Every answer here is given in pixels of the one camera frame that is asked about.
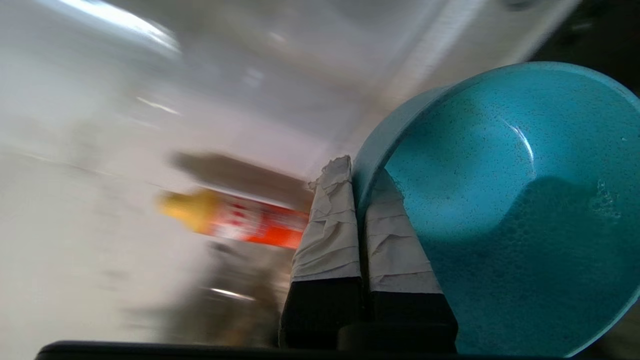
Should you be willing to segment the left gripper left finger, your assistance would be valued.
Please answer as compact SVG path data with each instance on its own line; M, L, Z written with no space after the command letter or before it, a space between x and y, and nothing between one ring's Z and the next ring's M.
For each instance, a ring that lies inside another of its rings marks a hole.
M361 249L348 155L329 161L314 197L279 321L281 348L336 348L362 315Z

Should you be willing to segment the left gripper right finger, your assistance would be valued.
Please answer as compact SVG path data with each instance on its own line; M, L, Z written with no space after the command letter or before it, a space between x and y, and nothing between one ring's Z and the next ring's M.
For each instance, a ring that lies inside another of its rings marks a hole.
M454 351L458 322L410 223L402 192L383 170L365 212L369 303L375 347Z

